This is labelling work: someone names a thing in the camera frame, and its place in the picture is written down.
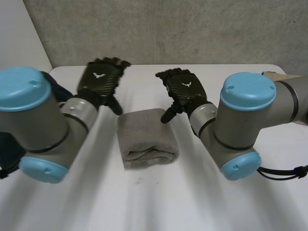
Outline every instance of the light blue cap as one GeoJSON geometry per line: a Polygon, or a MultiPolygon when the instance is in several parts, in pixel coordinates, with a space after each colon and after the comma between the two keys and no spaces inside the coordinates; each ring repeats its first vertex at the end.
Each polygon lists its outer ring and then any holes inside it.
{"type": "Polygon", "coordinates": [[[45,102],[51,93],[43,74],[31,67],[0,70],[0,111],[19,112],[45,102]]]}
{"type": "Polygon", "coordinates": [[[250,112],[269,106],[276,97],[276,86],[261,74],[240,72],[229,76],[220,92],[220,100],[229,108],[250,112]]]}
{"type": "Polygon", "coordinates": [[[33,179],[53,184],[61,182],[68,172],[68,169],[60,164],[31,156],[22,157],[19,168],[33,179]]]}
{"type": "Polygon", "coordinates": [[[261,162],[258,152],[250,152],[225,163],[220,171],[228,180],[238,180],[256,171],[261,162]]]}

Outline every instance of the gray wall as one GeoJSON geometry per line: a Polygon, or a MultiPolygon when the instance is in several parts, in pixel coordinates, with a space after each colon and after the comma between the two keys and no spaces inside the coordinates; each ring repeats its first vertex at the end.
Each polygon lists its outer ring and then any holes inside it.
{"type": "Polygon", "coordinates": [[[24,0],[53,67],[276,64],[308,74],[307,0],[24,0]]]}

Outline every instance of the white logo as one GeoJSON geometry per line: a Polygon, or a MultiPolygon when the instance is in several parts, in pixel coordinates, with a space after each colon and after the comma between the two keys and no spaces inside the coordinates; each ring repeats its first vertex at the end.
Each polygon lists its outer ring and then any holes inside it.
{"type": "Polygon", "coordinates": [[[185,83],[182,83],[184,86],[187,86],[187,87],[190,87],[191,86],[191,82],[189,82],[189,84],[185,84],[185,83]]]}
{"type": "Polygon", "coordinates": [[[105,74],[101,74],[101,75],[98,75],[98,74],[96,74],[95,72],[93,73],[94,74],[94,76],[96,77],[96,78],[100,78],[100,77],[103,77],[105,74]]]}

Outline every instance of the white table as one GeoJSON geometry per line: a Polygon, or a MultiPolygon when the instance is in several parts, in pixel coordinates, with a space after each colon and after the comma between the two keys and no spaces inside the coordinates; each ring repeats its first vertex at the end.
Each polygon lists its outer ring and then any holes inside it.
{"type": "MultiPolygon", "coordinates": [[[[195,73],[215,105],[223,81],[233,73],[284,73],[267,64],[134,65],[125,72],[116,93],[124,111],[167,109],[172,100],[154,75],[175,67],[195,73]]],[[[76,92],[83,69],[58,67],[51,75],[76,92]]],[[[100,109],[94,128],[60,184],[41,183],[20,171],[1,180],[0,230],[308,230],[308,177],[279,182],[255,173],[239,181],[226,180],[193,135],[184,114],[171,122],[180,145],[175,163],[125,171],[116,119],[109,108],[100,109]]],[[[255,149],[264,167],[293,169],[306,165],[308,127],[291,123],[264,129],[255,149]]]]}

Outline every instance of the black ring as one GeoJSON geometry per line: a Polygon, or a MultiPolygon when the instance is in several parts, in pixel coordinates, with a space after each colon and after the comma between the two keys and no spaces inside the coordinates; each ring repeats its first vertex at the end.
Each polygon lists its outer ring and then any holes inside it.
{"type": "Polygon", "coordinates": [[[74,116],[74,115],[71,115],[71,114],[67,114],[67,113],[63,113],[63,115],[67,118],[71,118],[75,121],[77,121],[78,123],[80,123],[84,128],[85,130],[87,131],[87,133],[89,132],[89,129],[87,127],[87,125],[85,124],[85,122],[83,122],[81,119],[79,119],[78,117],[74,116]]]}
{"type": "Polygon", "coordinates": [[[207,125],[209,125],[210,123],[214,122],[216,120],[216,117],[214,118],[211,118],[210,120],[208,120],[205,124],[202,125],[202,127],[200,128],[199,130],[199,133],[198,133],[198,137],[200,138],[203,130],[206,128],[207,125]]]}
{"type": "Polygon", "coordinates": [[[276,82],[279,82],[279,83],[283,84],[286,88],[288,88],[288,90],[290,91],[290,93],[292,95],[294,107],[293,107],[293,113],[292,113],[291,118],[288,122],[288,123],[290,123],[297,116],[298,108],[299,108],[298,98],[297,98],[296,92],[294,91],[294,89],[288,83],[280,81],[280,80],[276,81],[276,82]]]}
{"type": "Polygon", "coordinates": [[[45,152],[48,152],[51,149],[54,149],[55,147],[59,146],[67,138],[68,134],[69,134],[69,128],[67,127],[67,130],[66,130],[64,136],[57,143],[53,144],[50,147],[43,148],[43,149],[40,149],[40,150],[27,150],[27,152],[30,152],[30,153],[45,153],[45,152]]]}
{"type": "Polygon", "coordinates": [[[249,145],[249,146],[247,146],[247,147],[237,148],[237,147],[229,146],[229,145],[225,144],[224,142],[222,142],[221,140],[219,140],[219,139],[217,138],[217,136],[216,136],[215,133],[214,133],[214,138],[216,139],[216,141],[217,141],[221,146],[223,146],[223,147],[225,147],[225,148],[228,148],[228,149],[236,150],[236,151],[245,151],[245,150],[247,150],[247,149],[252,148],[252,147],[255,145],[255,143],[253,143],[253,144],[251,144],[251,145],[249,145]]]}

